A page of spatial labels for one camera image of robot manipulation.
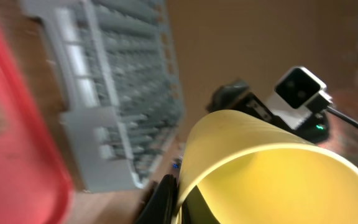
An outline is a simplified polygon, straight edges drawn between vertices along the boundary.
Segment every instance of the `gray dish rack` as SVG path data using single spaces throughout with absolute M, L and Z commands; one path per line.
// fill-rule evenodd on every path
M 164 0 L 22 0 L 42 20 L 86 190 L 141 189 L 183 114 Z

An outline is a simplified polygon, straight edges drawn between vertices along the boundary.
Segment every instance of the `red plastic tray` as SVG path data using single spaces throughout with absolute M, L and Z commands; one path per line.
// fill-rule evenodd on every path
M 0 35 L 0 223 L 61 223 L 73 187 L 7 45 Z

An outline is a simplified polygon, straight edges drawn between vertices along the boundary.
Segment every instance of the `yellow cup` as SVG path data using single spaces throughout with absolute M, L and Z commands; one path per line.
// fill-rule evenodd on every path
M 196 185 L 220 223 L 358 224 L 357 167 L 238 111 L 191 130 L 176 212 Z

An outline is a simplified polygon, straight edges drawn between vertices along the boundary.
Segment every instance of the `brown background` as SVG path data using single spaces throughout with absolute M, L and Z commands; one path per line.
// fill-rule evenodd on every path
M 304 65 L 330 91 L 351 85 L 357 67 L 358 1 L 167 0 L 187 119 L 180 134 L 206 114 L 218 86 L 240 77 L 264 99 L 292 66 Z M 58 122 L 64 109 L 38 33 L 18 0 L 0 0 L 0 29 L 79 189 L 78 171 Z M 154 179 L 169 166 L 173 149 Z M 143 191 L 75 193 L 67 223 L 131 223 Z

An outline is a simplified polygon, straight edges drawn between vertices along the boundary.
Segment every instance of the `cable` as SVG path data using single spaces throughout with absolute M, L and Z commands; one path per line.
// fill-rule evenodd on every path
M 327 111 L 330 112 L 331 114 L 337 116 L 338 118 L 341 118 L 342 120 L 348 122 L 349 124 L 353 125 L 353 127 L 358 129 L 358 122 L 355 121 L 354 119 L 348 117 L 347 115 L 341 113 L 340 111 L 338 111 L 337 109 L 328 106 L 327 107 Z

